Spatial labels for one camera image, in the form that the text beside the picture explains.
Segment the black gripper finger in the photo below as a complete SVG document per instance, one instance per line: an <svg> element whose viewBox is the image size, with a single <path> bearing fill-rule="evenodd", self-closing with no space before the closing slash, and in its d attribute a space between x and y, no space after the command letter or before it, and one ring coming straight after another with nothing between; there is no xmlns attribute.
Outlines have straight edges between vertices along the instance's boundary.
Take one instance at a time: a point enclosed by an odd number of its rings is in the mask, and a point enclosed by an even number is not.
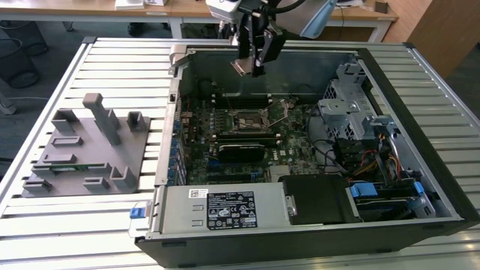
<svg viewBox="0 0 480 270"><path fill-rule="evenodd" d="M264 64L278 59L286 43L282 28L268 25L262 34L255 34L251 40L252 63L251 76L259 77L266 73Z"/></svg>
<svg viewBox="0 0 480 270"><path fill-rule="evenodd" d="M255 45L256 17L244 14L238 28L239 59L256 59L259 51Z"/></svg>

